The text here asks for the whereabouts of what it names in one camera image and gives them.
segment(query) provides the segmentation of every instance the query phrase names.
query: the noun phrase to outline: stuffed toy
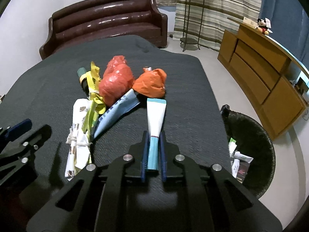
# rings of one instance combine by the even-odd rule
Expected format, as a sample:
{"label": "stuffed toy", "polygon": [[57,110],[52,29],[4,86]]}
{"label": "stuffed toy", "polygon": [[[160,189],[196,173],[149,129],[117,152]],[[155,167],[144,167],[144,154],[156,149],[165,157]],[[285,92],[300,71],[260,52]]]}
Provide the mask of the stuffed toy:
{"label": "stuffed toy", "polygon": [[270,20],[268,18],[265,18],[265,20],[263,19],[258,19],[257,20],[257,24],[258,24],[258,27],[256,27],[256,29],[263,33],[264,35],[269,35],[269,33],[272,33],[272,31],[269,29],[271,28],[271,25],[270,25]]}

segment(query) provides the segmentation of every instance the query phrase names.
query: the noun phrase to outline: blue and white toothpaste tube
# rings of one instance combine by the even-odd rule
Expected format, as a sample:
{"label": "blue and white toothpaste tube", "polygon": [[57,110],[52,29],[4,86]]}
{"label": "blue and white toothpaste tube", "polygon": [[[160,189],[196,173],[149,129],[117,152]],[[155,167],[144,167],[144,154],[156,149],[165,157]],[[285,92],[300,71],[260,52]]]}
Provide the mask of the blue and white toothpaste tube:
{"label": "blue and white toothpaste tube", "polygon": [[164,114],[166,108],[166,100],[164,99],[147,99],[147,117],[148,129],[150,135],[148,170],[158,170],[158,142],[161,132]]}
{"label": "blue and white toothpaste tube", "polygon": [[93,138],[97,138],[102,132],[111,127],[123,114],[133,109],[139,103],[134,90],[129,90],[99,117]]}

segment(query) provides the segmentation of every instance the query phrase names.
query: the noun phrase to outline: white floor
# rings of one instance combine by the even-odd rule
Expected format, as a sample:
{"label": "white floor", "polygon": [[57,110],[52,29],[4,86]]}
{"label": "white floor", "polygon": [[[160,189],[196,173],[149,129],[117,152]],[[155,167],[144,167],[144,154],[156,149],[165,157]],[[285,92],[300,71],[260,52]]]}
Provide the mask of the white floor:
{"label": "white floor", "polygon": [[[188,48],[194,50],[182,52],[180,41],[169,38],[168,47],[165,50],[197,57],[211,84],[218,108],[228,104],[231,110],[246,114],[260,123],[256,112],[239,85],[217,60],[218,52],[204,47],[201,47],[201,50],[195,46],[188,46]],[[289,134],[282,135],[273,144],[276,153],[275,175],[269,189],[260,198],[260,201],[280,220],[285,228],[298,211],[299,175]]]}

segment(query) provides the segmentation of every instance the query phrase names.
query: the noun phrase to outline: red plastic bag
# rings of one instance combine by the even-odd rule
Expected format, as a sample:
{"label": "red plastic bag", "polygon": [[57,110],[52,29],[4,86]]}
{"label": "red plastic bag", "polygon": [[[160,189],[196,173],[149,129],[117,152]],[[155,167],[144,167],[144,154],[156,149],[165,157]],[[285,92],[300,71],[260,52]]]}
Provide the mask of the red plastic bag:
{"label": "red plastic bag", "polygon": [[133,90],[150,98],[162,98],[165,94],[166,73],[162,69],[148,70],[135,81]]}
{"label": "red plastic bag", "polygon": [[107,64],[103,79],[99,84],[99,93],[106,106],[111,107],[134,84],[134,76],[123,55],[117,55]]}

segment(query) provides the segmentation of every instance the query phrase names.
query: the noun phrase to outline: metal stand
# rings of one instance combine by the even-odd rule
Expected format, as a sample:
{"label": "metal stand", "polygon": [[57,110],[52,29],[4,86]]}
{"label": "metal stand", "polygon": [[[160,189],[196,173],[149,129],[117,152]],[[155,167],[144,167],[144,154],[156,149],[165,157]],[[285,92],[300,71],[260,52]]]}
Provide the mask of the metal stand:
{"label": "metal stand", "polygon": [[198,40],[195,40],[195,39],[193,39],[193,38],[187,37],[187,35],[188,35],[188,26],[189,26],[189,17],[190,17],[191,0],[189,0],[186,37],[184,37],[184,28],[185,28],[185,25],[186,25],[187,1],[188,1],[188,0],[186,0],[186,2],[185,2],[185,8],[184,8],[183,33],[182,33],[182,38],[180,38],[180,41],[181,41],[182,43],[184,43],[184,47],[183,47],[182,52],[184,52],[184,50],[185,50],[187,44],[197,44],[197,47],[198,47],[198,49],[200,50],[200,46],[199,46],[200,31],[201,31],[201,29],[202,29],[203,13],[204,13],[204,5],[205,5],[205,0],[203,0],[202,16],[201,16],[201,19],[200,19],[200,31],[199,31],[199,33],[198,33]]}

